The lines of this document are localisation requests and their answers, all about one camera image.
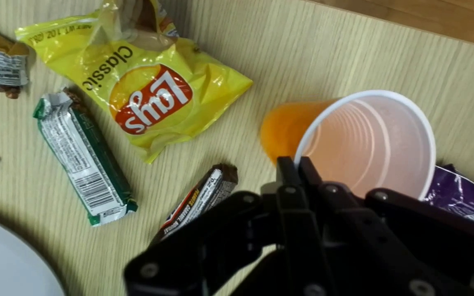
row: green wrapper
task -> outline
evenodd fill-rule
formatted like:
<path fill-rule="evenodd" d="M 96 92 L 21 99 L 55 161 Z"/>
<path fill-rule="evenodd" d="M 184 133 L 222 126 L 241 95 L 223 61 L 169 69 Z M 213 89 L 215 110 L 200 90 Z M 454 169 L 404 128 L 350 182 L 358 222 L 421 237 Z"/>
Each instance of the green wrapper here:
<path fill-rule="evenodd" d="M 103 225 L 136 210 L 120 166 L 75 92 L 42 95 L 34 118 L 92 225 Z"/>

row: purple package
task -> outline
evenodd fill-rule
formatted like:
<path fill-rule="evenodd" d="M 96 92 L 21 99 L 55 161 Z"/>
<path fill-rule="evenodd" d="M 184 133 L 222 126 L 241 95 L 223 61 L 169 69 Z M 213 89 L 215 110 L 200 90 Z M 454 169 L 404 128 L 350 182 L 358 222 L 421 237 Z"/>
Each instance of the purple package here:
<path fill-rule="evenodd" d="M 424 202 L 474 220 L 474 182 L 455 171 L 436 166 Z"/>

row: paper plate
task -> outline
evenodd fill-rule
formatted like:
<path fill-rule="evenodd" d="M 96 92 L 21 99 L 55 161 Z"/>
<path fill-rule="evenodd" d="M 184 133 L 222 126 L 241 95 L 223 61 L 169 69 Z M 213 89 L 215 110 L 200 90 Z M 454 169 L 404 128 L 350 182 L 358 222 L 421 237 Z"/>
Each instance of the paper plate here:
<path fill-rule="evenodd" d="M 0 296 L 64 296 L 45 261 L 0 225 Z"/>

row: white plastic cup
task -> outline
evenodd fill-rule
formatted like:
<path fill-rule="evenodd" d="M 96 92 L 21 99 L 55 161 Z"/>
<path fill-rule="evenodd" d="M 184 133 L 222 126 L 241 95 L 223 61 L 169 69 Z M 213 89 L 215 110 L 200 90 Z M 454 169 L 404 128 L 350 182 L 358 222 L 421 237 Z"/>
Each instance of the white plastic cup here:
<path fill-rule="evenodd" d="M 325 107 L 304 131 L 294 163 L 310 158 L 320 179 L 358 196 L 388 187 L 422 199 L 434 174 L 431 125 L 409 99 L 365 90 Z"/>

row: lays chip bag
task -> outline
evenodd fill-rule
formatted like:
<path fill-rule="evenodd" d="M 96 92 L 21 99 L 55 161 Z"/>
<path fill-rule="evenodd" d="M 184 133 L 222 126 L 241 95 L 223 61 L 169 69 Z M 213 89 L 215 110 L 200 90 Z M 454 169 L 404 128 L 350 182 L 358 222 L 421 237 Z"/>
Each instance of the lays chip bag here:
<path fill-rule="evenodd" d="M 103 0 L 16 38 L 108 112 L 148 161 L 205 130 L 251 85 L 179 38 L 157 0 Z"/>

